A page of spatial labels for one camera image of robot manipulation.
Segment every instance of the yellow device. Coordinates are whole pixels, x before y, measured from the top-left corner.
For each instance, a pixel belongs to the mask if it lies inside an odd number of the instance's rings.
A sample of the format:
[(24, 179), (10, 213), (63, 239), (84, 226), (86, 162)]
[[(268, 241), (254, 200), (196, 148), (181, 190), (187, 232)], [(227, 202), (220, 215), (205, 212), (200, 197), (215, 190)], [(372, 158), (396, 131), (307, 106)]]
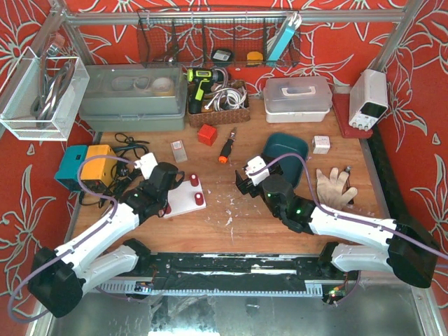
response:
[(247, 53), (247, 66), (256, 67), (263, 63), (263, 54), (258, 51), (251, 51)]
[(204, 94), (211, 91), (211, 86), (216, 82), (223, 81), (223, 74), (217, 70), (189, 69), (187, 80), (195, 84), (195, 89), (188, 100), (188, 112), (190, 114), (201, 113)]
[[(85, 159), (96, 155), (116, 156), (109, 145), (89, 146)], [(112, 168), (117, 163), (114, 159), (96, 159), (86, 163), (81, 172), (81, 181), (90, 190), (96, 193), (103, 193), (112, 183)]]

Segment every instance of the white glove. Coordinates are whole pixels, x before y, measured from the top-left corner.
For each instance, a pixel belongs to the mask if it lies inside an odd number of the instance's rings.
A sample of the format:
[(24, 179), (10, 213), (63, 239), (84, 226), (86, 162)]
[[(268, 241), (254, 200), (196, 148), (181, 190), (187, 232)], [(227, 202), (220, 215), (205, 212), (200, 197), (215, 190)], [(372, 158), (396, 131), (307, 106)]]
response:
[(338, 177), (338, 172), (338, 168), (332, 168), (328, 178), (320, 169), (316, 169), (317, 197), (320, 203), (335, 210), (342, 210), (358, 194), (358, 189), (351, 187), (343, 194), (349, 173), (342, 171)]

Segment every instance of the red peg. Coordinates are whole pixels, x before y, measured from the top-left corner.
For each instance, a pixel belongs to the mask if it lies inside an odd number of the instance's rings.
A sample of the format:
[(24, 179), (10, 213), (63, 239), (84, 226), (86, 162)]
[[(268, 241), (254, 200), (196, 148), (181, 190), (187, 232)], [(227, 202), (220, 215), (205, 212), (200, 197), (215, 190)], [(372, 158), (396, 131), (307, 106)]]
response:
[(202, 192), (195, 193), (195, 202), (196, 202), (196, 205), (203, 205), (204, 196), (203, 196)]
[(199, 178), (196, 174), (190, 175), (190, 183), (192, 187), (197, 187), (199, 185)]

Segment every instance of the yellow cordless drill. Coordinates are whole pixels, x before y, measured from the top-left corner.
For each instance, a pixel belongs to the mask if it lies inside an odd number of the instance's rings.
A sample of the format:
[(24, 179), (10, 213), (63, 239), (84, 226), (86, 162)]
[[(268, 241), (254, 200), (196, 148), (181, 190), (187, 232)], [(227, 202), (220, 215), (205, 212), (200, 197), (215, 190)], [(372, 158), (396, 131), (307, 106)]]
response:
[(211, 86), (215, 82), (222, 82), (223, 79), (223, 74), (217, 70), (189, 69), (187, 71), (187, 80), (189, 83), (195, 84), (195, 89), (188, 100), (188, 112), (190, 114), (201, 113), (204, 93), (209, 93)]

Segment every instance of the yellow box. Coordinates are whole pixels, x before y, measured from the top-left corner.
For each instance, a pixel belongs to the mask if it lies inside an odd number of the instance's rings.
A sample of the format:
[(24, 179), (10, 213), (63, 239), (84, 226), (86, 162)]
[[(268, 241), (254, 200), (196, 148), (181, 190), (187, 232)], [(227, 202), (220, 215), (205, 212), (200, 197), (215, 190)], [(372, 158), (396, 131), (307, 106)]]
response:
[[(93, 145), (87, 149), (85, 159), (96, 155), (111, 155), (116, 157), (109, 145)], [(114, 159), (98, 158), (85, 164), (81, 172), (81, 181), (91, 190), (104, 192), (112, 183), (112, 168), (117, 163)]]

